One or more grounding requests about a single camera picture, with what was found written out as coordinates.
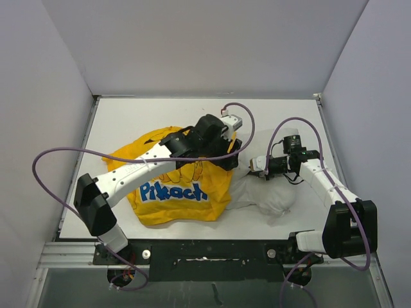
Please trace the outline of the yellow printed pillowcase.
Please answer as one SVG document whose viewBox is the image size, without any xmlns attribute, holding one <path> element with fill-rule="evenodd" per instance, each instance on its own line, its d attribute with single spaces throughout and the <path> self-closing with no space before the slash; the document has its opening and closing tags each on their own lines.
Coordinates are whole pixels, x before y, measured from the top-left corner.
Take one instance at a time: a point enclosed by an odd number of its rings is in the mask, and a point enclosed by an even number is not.
<svg viewBox="0 0 411 308">
<path fill-rule="evenodd" d="M 233 170 L 224 170 L 209 161 L 189 162 L 180 168 L 174 162 L 127 164 L 126 159 L 165 157 L 162 138 L 179 131 L 169 126 L 144 134 L 133 143 L 105 158 L 107 173 L 97 177 L 101 193 L 111 207 L 127 198 L 134 214 L 145 226 L 178 219 L 215 221 L 231 201 Z"/>
</svg>

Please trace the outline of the white pillow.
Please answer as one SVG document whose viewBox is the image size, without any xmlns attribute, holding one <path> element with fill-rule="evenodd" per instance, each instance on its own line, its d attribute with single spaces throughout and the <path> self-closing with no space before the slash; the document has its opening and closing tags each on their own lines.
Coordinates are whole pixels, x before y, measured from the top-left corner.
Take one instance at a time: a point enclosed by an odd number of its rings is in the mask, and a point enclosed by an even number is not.
<svg viewBox="0 0 411 308">
<path fill-rule="evenodd" d="M 251 175 L 250 159 L 267 152 L 273 129 L 258 130 L 252 142 L 238 157 L 238 167 L 234 169 L 229 192 L 231 202 L 226 210 L 257 209 L 267 218 L 267 224 L 274 226 L 290 213 L 297 199 L 297 187 L 279 175 L 270 180 Z"/>
</svg>

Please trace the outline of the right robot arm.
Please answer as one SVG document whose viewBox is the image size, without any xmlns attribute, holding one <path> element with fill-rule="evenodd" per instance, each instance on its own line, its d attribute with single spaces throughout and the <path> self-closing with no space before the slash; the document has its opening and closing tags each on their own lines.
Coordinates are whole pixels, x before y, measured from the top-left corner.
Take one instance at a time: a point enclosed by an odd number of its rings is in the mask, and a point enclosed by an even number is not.
<svg viewBox="0 0 411 308">
<path fill-rule="evenodd" d="M 286 246 L 287 257 L 301 262 L 309 252 L 323 253 L 333 259 L 374 253 L 378 247 L 378 215 L 371 200 L 352 193 L 320 161 L 317 150 L 301 145 L 299 135 L 284 137 L 282 157 L 264 155 L 250 159 L 250 174 L 269 180 L 293 173 L 308 184 L 328 211 L 322 230 L 297 232 Z"/>
</svg>

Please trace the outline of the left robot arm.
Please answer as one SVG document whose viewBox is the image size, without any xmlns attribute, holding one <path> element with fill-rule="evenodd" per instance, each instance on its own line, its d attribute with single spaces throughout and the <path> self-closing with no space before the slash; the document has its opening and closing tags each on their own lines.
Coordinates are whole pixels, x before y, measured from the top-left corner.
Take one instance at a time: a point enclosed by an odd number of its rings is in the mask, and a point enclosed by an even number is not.
<svg viewBox="0 0 411 308">
<path fill-rule="evenodd" d="M 108 172 L 82 175 L 74 206 L 89 233 L 118 264 L 130 258 L 129 242 L 113 208 L 128 198 L 144 225 L 175 219 L 215 220 L 231 200 L 229 187 L 238 165 L 242 121 L 235 115 L 202 116 L 196 125 L 147 133 L 121 148 Z"/>
</svg>

